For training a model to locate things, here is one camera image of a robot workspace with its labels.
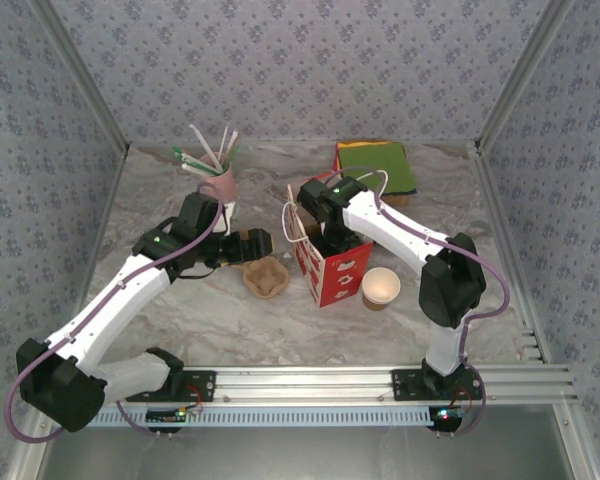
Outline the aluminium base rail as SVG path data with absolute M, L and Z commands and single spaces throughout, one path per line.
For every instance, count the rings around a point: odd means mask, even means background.
M 213 366 L 209 406 L 371 406 L 392 404 L 393 365 Z M 564 365 L 518 363 L 476 366 L 487 402 L 500 405 L 575 403 Z

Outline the red white paper gift bag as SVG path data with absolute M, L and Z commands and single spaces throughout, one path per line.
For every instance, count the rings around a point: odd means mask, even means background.
M 305 210 L 297 202 L 300 186 L 299 182 L 286 186 L 282 230 L 313 300 L 319 307 L 325 307 L 358 293 L 367 271 L 372 244 L 357 234 L 363 242 L 361 246 L 342 254 L 322 256 L 310 241 L 302 240 L 299 216 Z

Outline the colourful paper napkin stack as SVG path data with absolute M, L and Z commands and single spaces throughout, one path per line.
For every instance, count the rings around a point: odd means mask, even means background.
M 395 141 L 338 142 L 333 169 L 376 190 L 385 183 L 384 195 L 411 195 L 417 183 L 402 143 Z

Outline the brown paper coffee cup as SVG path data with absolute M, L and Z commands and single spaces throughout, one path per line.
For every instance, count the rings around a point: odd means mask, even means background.
M 376 267 L 363 276 L 361 290 L 363 304 L 372 311 L 380 311 L 399 295 L 401 281 L 394 271 Z

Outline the pink metal bucket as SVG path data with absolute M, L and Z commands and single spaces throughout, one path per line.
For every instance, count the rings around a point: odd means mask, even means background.
M 203 183 L 209 183 L 216 185 L 217 189 L 220 191 L 221 200 L 223 203 L 230 203 L 235 200 L 237 195 L 237 187 L 233 173 L 233 167 L 229 163 L 229 156 L 223 153 L 220 157 L 218 157 L 221 161 L 221 164 L 226 167 L 225 171 L 222 175 L 218 176 L 205 176 L 202 179 Z M 212 159 L 209 155 L 205 154 L 200 158 L 200 161 L 208 164 L 210 166 L 214 166 Z M 202 186 L 200 188 L 200 192 L 206 195 L 209 195 L 213 198 L 218 198 L 216 190 L 208 186 Z

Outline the aluminium corner post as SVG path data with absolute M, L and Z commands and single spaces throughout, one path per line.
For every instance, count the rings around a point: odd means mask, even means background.
M 128 142 L 51 0 L 27 0 L 27 2 L 68 69 L 74 84 L 109 144 L 118 154 L 125 157 Z
M 575 0 L 547 0 L 526 46 L 476 138 L 475 144 L 480 154 L 488 153 L 493 147 L 574 3 Z

